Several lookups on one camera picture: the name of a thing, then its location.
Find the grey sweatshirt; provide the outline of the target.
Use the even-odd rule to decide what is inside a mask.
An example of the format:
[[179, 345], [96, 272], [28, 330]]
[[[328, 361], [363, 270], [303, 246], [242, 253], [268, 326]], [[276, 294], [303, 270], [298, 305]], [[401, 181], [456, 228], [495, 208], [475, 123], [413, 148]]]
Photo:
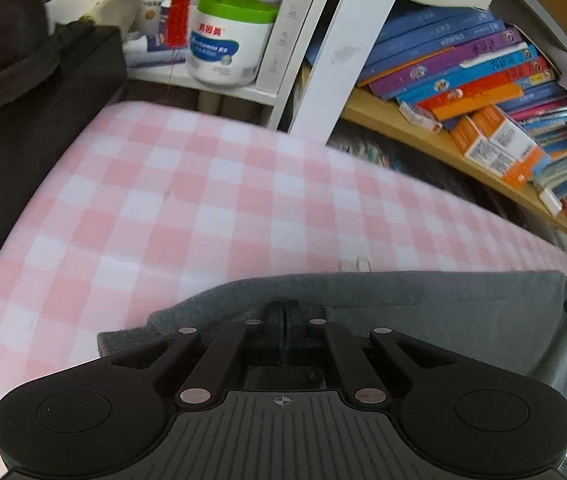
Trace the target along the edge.
[[567, 394], [567, 276], [559, 271], [372, 272], [247, 278], [151, 313], [146, 324], [98, 335], [100, 356], [149, 344], [182, 326], [213, 333], [296, 301], [357, 336], [383, 326], [545, 382]]

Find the pink checked table mat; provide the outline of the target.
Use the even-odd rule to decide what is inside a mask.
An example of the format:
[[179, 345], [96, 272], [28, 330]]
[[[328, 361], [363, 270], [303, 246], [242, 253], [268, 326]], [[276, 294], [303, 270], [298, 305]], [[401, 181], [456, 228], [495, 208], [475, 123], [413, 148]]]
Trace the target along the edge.
[[1, 249], [0, 399], [203, 290], [356, 262], [567, 274], [562, 249], [405, 174], [243, 122], [105, 107]]

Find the lower orange white box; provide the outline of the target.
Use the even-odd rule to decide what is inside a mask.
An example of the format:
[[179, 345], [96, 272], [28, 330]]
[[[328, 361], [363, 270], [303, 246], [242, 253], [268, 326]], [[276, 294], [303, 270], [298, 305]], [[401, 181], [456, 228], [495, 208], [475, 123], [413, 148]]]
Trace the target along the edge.
[[526, 184], [524, 167], [481, 133], [468, 116], [462, 116], [449, 133], [465, 159], [475, 162], [512, 188]]

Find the orange white box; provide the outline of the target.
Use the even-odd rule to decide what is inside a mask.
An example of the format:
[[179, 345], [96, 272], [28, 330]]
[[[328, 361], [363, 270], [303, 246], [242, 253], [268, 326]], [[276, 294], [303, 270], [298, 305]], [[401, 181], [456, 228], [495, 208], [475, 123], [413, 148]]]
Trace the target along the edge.
[[504, 178], [520, 185], [544, 169], [550, 157], [513, 119], [496, 105], [484, 107], [471, 115], [483, 136], [515, 164], [504, 172]]
[[524, 167], [481, 133], [468, 116], [462, 116], [449, 133], [465, 159], [475, 162], [512, 188], [526, 184]]

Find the black Yamaha keyboard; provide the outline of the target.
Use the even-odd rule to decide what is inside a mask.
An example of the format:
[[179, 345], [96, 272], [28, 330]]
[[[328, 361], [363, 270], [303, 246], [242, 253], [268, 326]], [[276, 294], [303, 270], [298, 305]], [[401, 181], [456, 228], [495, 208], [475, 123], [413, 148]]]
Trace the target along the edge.
[[0, 250], [41, 182], [126, 78], [120, 32], [93, 26], [64, 46], [47, 80], [0, 107]]

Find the upper orange white box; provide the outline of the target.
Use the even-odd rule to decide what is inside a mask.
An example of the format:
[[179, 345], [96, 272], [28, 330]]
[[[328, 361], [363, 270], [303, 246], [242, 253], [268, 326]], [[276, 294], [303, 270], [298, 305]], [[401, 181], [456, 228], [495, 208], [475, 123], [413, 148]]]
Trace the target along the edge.
[[515, 164], [504, 172], [504, 178], [520, 185], [544, 169], [550, 157], [513, 119], [496, 105], [484, 107], [471, 115], [483, 136]]

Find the leaning row of books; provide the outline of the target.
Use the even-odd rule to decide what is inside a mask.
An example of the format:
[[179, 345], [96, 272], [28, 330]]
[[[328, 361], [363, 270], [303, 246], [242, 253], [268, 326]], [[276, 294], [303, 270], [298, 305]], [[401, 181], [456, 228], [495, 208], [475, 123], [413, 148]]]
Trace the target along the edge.
[[356, 84], [393, 101], [407, 120], [448, 134], [462, 116], [496, 105], [551, 162], [526, 184], [551, 212], [567, 210], [567, 88], [515, 25], [492, 11], [398, 0]]

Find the red tassel ornament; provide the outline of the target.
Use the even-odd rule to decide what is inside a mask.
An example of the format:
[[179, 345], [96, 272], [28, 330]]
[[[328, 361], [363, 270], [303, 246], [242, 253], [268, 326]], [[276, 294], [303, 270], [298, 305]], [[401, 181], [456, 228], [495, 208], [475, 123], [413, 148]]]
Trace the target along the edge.
[[181, 48], [187, 42], [190, 0], [172, 0], [170, 2], [167, 25], [166, 44], [173, 48]]

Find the white green-lidded tub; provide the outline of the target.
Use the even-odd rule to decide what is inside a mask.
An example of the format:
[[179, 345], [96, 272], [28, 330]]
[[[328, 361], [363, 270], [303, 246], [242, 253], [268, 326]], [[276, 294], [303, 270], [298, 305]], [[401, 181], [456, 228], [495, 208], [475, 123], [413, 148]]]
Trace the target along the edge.
[[198, 0], [186, 58], [191, 77], [217, 87], [251, 84], [277, 14], [260, 0]]

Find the white tall carton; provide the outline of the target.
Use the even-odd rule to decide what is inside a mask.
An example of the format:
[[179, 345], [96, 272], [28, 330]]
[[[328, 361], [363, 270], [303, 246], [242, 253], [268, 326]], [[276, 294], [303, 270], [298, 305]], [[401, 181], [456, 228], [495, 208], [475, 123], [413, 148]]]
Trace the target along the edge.
[[277, 94], [313, 0], [281, 0], [255, 81], [259, 91]]

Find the white wooden bookshelf frame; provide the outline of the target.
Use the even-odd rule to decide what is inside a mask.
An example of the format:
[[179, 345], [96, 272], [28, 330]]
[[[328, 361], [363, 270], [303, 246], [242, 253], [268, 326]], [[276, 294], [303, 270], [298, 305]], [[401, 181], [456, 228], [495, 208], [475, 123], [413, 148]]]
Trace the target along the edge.
[[567, 0], [195, 0], [189, 42], [125, 44], [137, 80], [266, 108], [277, 129], [304, 62], [292, 136], [339, 118], [440, 159], [567, 229], [532, 185], [567, 152]]

